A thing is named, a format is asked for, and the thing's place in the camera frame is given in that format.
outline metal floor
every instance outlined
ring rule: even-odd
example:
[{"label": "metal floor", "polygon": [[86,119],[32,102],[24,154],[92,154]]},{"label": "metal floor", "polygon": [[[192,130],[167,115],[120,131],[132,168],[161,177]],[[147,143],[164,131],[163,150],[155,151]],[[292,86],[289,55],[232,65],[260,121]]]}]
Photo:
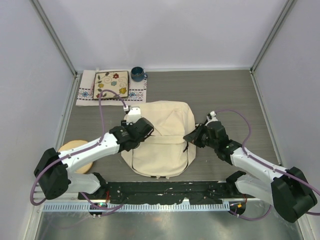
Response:
[{"label": "metal floor", "polygon": [[[258,97],[248,70],[148,72],[147,102],[181,101],[189,104],[196,123],[202,123],[214,110],[234,109],[244,114],[252,125],[249,150],[277,163]],[[122,107],[104,106],[106,129],[120,125]],[[242,143],[248,127],[235,113],[220,113],[218,119],[229,137]],[[92,141],[102,132],[98,106],[73,106],[64,143],[72,140]],[[187,170],[172,181],[220,181],[236,172],[234,166],[221,161],[209,147],[198,148]],[[120,154],[97,160],[90,172],[100,173],[107,181],[166,181],[134,173]]]},{"label": "metal floor", "polygon": [[[260,217],[267,209],[262,202],[251,201],[245,215]],[[260,221],[242,220],[226,211],[120,212],[100,219],[89,217],[87,212],[45,212],[35,240],[303,239],[299,226],[284,221],[274,210]]]}]

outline bag strap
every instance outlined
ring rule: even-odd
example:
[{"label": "bag strap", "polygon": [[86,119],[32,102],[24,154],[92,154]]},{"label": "bag strap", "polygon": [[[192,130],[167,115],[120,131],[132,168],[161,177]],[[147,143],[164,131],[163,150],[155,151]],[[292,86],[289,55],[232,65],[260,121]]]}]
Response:
[{"label": "bag strap", "polygon": [[183,136],[149,136],[144,142],[147,144],[183,144],[186,141]]}]

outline gray tabletop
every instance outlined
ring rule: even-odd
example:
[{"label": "gray tabletop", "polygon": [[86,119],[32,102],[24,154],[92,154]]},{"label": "gray tabletop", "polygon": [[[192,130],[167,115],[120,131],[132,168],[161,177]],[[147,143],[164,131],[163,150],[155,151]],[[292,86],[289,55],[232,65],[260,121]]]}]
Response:
[{"label": "gray tabletop", "polygon": [[[277,163],[258,97],[248,70],[148,72],[147,102],[181,101],[189,104],[196,123],[202,123],[211,111],[233,109],[244,114],[252,126],[246,147],[258,156]],[[106,129],[120,125],[124,117],[120,106],[104,106]],[[241,142],[248,134],[247,124],[235,113],[220,113],[218,119],[229,137]],[[102,133],[97,106],[73,106],[64,143],[72,140],[92,141]],[[214,150],[197,148],[196,158],[180,176],[171,181],[220,181],[237,171],[221,161]],[[167,181],[134,173],[115,154],[94,162],[90,173],[100,173],[107,181]]]}]

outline cable connector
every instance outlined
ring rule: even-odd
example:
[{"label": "cable connector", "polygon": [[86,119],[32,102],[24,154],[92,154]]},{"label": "cable connector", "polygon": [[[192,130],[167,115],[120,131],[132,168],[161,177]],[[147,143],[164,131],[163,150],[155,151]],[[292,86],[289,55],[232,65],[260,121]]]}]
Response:
[{"label": "cable connector", "polygon": [[128,105],[123,106],[123,111],[125,112],[125,114],[128,114],[129,113],[129,106]]}]

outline white wall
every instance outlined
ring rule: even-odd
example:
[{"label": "white wall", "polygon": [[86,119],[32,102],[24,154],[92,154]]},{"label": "white wall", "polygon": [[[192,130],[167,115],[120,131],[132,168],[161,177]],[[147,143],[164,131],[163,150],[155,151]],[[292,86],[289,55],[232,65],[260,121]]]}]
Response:
[{"label": "white wall", "polygon": [[72,75],[28,0],[0,3],[0,235],[20,240],[33,171],[54,147]]},{"label": "white wall", "polygon": [[251,67],[286,0],[40,0],[77,70]]},{"label": "white wall", "polygon": [[[319,10],[319,0],[298,0],[256,73],[285,166],[300,168],[318,189]],[[320,212],[320,203],[312,211]],[[320,217],[309,218],[316,239],[320,239]]]}]

